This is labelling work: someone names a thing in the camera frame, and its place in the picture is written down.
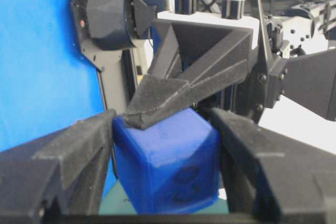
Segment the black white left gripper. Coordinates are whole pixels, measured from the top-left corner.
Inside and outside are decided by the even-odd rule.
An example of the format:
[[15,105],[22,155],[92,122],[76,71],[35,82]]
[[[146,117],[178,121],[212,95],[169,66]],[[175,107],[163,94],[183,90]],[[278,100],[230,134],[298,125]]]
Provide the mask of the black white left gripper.
[[146,129],[193,105],[258,123],[280,59],[262,0],[171,0],[149,29],[153,61],[125,114]]

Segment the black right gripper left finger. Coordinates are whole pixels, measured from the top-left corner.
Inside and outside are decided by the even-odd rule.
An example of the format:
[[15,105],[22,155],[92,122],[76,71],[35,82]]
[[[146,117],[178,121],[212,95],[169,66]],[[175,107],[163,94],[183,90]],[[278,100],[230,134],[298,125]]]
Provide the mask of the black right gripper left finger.
[[1,223],[99,212],[112,151],[107,110],[1,152]]

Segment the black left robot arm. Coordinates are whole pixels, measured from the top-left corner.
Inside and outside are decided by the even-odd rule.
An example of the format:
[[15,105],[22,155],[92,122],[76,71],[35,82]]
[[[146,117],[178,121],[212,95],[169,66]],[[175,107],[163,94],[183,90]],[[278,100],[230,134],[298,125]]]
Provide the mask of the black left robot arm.
[[174,0],[150,33],[152,64],[124,119],[145,129],[221,92],[225,109],[258,122],[281,96],[335,120],[335,0]]

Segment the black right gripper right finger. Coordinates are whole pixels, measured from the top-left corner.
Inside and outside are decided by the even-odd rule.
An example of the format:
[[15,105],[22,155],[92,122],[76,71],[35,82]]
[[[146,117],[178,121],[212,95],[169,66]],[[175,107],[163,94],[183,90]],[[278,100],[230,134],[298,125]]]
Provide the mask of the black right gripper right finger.
[[254,214],[274,223],[335,223],[335,155],[211,110],[223,147],[256,191]]

